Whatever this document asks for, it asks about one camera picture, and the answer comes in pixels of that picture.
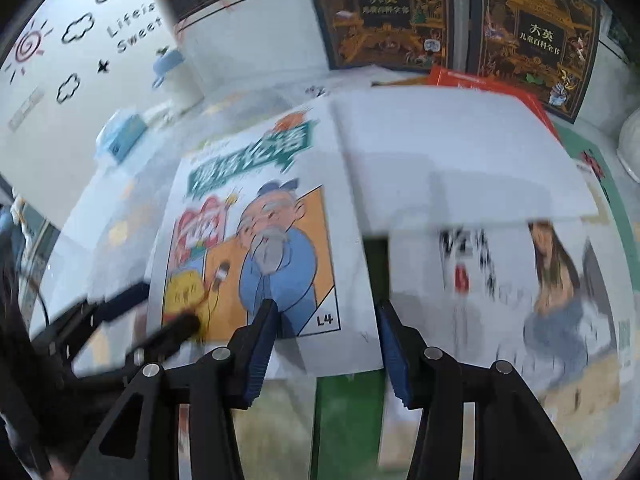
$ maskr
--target cartoon man's beard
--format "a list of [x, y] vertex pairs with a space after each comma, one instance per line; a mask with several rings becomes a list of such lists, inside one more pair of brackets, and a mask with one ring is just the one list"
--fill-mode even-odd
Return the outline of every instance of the cartoon man's beard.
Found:
[[261, 274], [273, 274], [278, 270], [284, 256], [286, 241], [287, 233], [277, 227], [267, 227], [255, 235], [249, 253], [260, 267]]

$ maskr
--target cartoon man's face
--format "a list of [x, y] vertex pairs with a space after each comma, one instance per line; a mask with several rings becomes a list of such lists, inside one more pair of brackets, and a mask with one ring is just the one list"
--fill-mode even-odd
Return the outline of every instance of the cartoon man's face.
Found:
[[304, 204], [296, 202], [288, 191], [274, 190], [265, 193], [251, 202], [242, 213], [238, 225], [240, 244], [249, 250], [257, 235], [271, 229], [284, 233], [304, 213]]

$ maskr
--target metal screw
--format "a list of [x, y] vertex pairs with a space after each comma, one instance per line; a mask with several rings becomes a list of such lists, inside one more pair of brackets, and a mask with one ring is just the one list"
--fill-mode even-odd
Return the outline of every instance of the metal screw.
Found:
[[159, 371], [160, 367], [156, 363], [151, 363], [142, 368], [142, 374], [145, 377], [153, 377], [154, 375], [157, 375]]
[[145, 351], [142, 348], [136, 348], [133, 352], [133, 364], [142, 366], [145, 363]]
[[424, 349], [424, 356], [427, 359], [437, 361], [442, 357], [442, 350], [440, 350], [437, 346], [427, 346], [427, 348]]
[[231, 350], [226, 346], [219, 346], [213, 352], [211, 352], [211, 357], [213, 357], [216, 361], [224, 361], [231, 355]]
[[513, 366], [508, 361], [496, 361], [495, 369], [498, 370], [501, 374], [510, 374], [513, 371]]

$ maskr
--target red spiral sun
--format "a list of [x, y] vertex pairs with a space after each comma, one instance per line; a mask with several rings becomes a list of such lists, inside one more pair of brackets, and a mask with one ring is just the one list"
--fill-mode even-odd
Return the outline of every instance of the red spiral sun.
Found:
[[[40, 48], [42, 40], [53, 32], [52, 28], [50, 28], [47, 32], [42, 32], [45, 25], [47, 25], [47, 20], [44, 21], [44, 23], [38, 30], [33, 30], [33, 25], [35, 25], [35, 20], [31, 22], [31, 27], [29, 27], [29, 30], [27, 30], [15, 43], [14, 59], [17, 64], [23, 65], [36, 54], [38, 56], [42, 56], [44, 54], [44, 50]], [[4, 68], [4, 71], [9, 72], [13, 65], [13, 63], [9, 63]], [[11, 75], [11, 79], [9, 80], [9, 84], [14, 82], [16, 72], [17, 68], [14, 69], [14, 72]], [[22, 75], [26, 73], [23, 66], [20, 67], [20, 73]]]

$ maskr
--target comic book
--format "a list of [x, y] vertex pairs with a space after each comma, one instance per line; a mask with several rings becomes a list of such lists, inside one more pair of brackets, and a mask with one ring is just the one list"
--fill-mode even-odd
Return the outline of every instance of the comic book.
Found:
[[[389, 249], [402, 322], [460, 362], [511, 362], [570, 449], [588, 443], [633, 378], [636, 322], [611, 209], [591, 167], [575, 163], [596, 215], [399, 234]], [[415, 246], [422, 255], [408, 256]], [[387, 389], [381, 466], [408, 466], [419, 417]]]
[[187, 156], [169, 196], [148, 329], [194, 310], [210, 349], [251, 323], [267, 298], [281, 322], [268, 378], [382, 367], [327, 97]]

